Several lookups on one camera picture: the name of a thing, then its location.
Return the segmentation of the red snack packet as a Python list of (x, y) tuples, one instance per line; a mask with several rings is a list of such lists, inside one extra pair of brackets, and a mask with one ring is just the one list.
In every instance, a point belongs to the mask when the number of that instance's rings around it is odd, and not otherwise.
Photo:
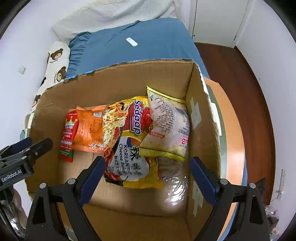
[(67, 113), (65, 119), (65, 125), (62, 132), (62, 137), (59, 145), (58, 158), (59, 160), (69, 163), (73, 162), (72, 143), (77, 133), (79, 126), (77, 111), (74, 109)]

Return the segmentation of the yellow clear snack bag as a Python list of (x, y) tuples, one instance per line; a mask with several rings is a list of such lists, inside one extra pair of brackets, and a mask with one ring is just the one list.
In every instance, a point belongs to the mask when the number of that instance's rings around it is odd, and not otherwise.
[(186, 103), (147, 87), (152, 127), (140, 144), (139, 154), (145, 157), (167, 157), (185, 160), (190, 133)]

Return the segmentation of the green white checkered tablecloth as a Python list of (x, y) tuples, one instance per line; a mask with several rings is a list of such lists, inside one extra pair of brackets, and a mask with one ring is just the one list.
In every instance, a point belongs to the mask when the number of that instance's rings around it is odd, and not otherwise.
[[(211, 109), (212, 109), (212, 114), (213, 114), (213, 120), (215, 121), (218, 129), (218, 134), (219, 137), (226, 137), (226, 131), (225, 131), (225, 126), (224, 126), (224, 121), (223, 121), (223, 116), (221, 113), (221, 109), (219, 108), (217, 98), (214, 95), (214, 87), (218, 87), (219, 84), (217, 82), (214, 82), (208, 78), (205, 78), (206, 86), (208, 89), (208, 95), (210, 96), (211, 99)], [(35, 96), (35, 99), (33, 101), (32, 107), (30, 112), (26, 115), (25, 117), (25, 127), (20, 133), (20, 140), (23, 140), (29, 136), (30, 133), (30, 128), (31, 124), (33, 121), (34, 117), (34, 111), (37, 107), (37, 104), (39, 102), (39, 99), (41, 97), (42, 92), (38, 91), (39, 94)]]

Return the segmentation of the white power strip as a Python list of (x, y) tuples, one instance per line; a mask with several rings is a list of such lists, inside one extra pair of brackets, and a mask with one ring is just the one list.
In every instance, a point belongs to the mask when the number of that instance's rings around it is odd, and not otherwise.
[(280, 184), (279, 184), (279, 188), (277, 190), (277, 200), (281, 200), (282, 194), (283, 194), (283, 190), (284, 190), (284, 185), (285, 185), (285, 176), (286, 176), (286, 170), (282, 169), (281, 170), (281, 177), (280, 177)]

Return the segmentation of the orange snack packet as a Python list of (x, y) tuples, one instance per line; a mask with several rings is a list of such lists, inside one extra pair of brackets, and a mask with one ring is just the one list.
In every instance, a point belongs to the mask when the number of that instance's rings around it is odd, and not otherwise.
[(79, 125), (72, 142), (72, 149), (97, 154), (103, 153), (103, 114), (105, 108), (106, 105), (99, 105), (90, 109), (80, 106), (76, 108)]

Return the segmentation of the brown cardboard box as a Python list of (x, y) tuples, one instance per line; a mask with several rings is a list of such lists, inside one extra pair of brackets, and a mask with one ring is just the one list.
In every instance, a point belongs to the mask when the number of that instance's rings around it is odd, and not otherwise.
[[(34, 197), (43, 182), (54, 186), (77, 177), (94, 159), (93, 154), (84, 152), (77, 152), (72, 163), (58, 159), (69, 109), (144, 96), (148, 87), (185, 101), (190, 121), (187, 158), (199, 157), (219, 175), (219, 137), (197, 64), (185, 60), (137, 61), (71, 78), (43, 93), (30, 137), (34, 142), (50, 138), (53, 149), (37, 160), (34, 174), (25, 180), (29, 196)], [(208, 219), (211, 205), (204, 203), (194, 211), (197, 202), (189, 193), (173, 208), (164, 195), (164, 190), (129, 189), (101, 179), (83, 209), (102, 240), (193, 240)]]

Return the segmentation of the bear print pillow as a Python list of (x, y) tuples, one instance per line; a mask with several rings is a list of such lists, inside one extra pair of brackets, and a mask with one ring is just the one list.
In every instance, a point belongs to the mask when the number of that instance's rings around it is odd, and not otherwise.
[(69, 66), (70, 48), (63, 42), (56, 41), (48, 52), (47, 68), (40, 88), (35, 96), (31, 111), (34, 111), (46, 89), (63, 81)]

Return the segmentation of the Sedaap noodle packet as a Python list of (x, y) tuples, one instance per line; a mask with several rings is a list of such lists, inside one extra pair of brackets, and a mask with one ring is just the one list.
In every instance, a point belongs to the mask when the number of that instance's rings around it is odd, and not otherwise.
[(127, 116), (117, 149), (105, 159), (106, 182), (133, 189), (163, 189), (156, 159), (139, 153), (152, 126), (148, 98), (135, 96), (119, 103)]

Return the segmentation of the white knit blanket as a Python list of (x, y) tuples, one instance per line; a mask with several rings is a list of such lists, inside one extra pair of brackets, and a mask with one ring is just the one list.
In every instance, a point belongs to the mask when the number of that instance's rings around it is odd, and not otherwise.
[(116, 28), (136, 21), (183, 16), (181, 1), (93, 1), (57, 21), (52, 29), (69, 43), (79, 33)]

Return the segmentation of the white remote control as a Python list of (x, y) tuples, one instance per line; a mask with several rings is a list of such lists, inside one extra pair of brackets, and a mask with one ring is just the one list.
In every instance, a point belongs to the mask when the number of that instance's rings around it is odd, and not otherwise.
[(136, 47), (138, 45), (138, 43), (131, 37), (126, 38), (126, 41), (133, 47)]

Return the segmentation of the blue bed sheet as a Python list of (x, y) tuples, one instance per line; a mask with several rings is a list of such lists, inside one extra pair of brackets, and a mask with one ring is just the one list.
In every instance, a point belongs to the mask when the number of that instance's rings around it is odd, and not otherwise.
[[(138, 45), (131, 46), (128, 37)], [(69, 48), (66, 78), (119, 63), (158, 59), (192, 59), (203, 76), (209, 77), (188, 30), (178, 19), (136, 21), (94, 33), (83, 32), (70, 41)]]

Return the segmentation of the white door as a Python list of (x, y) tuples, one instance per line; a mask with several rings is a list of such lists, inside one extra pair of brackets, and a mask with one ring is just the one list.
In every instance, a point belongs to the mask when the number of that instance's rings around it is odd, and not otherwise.
[(192, 39), (196, 43), (233, 47), (251, 1), (194, 1)]

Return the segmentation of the white wall switch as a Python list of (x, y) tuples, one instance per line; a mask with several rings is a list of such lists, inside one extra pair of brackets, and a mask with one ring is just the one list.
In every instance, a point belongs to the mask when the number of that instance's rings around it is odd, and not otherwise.
[(18, 73), (20, 73), (21, 75), (23, 75), (25, 73), (25, 66), (21, 65), (19, 68), (18, 68)]

